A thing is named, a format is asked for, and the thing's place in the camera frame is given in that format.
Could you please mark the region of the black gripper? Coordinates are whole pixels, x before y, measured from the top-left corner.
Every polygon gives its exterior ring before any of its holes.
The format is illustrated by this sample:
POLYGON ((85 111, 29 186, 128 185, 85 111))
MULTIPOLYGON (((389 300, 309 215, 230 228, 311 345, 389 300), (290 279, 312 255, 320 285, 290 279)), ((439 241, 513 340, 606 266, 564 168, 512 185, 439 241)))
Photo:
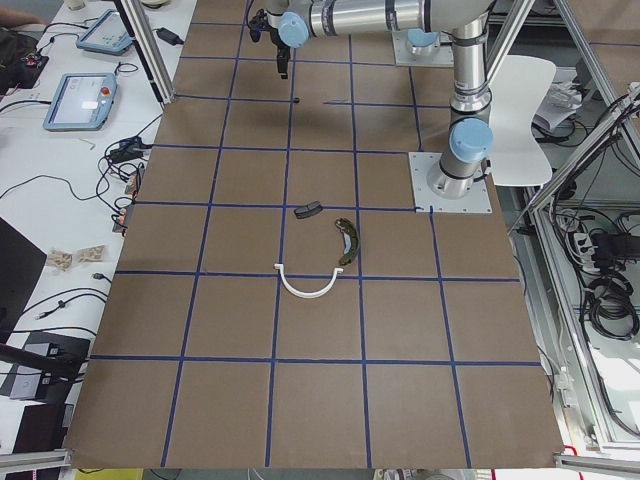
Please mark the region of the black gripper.
POLYGON ((269 34, 272 44, 275 45, 277 49, 277 72, 282 80, 287 80, 289 78, 288 65, 290 61, 290 47, 280 38, 276 27, 267 25, 264 30, 269 34))

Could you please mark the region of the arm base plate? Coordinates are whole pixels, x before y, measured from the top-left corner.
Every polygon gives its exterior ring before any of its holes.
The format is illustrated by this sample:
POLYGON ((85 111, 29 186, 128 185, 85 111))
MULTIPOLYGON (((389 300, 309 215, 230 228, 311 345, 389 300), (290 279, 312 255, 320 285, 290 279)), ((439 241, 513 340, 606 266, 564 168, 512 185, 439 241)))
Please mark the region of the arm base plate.
POLYGON ((409 152, 409 170, 417 213, 491 214, 486 177, 480 167, 470 178, 447 177, 440 152, 409 152))
POLYGON ((427 35, 431 43, 414 45, 408 30, 392 34, 395 64, 409 67, 452 68, 454 64, 452 42, 448 34, 439 32, 427 35))

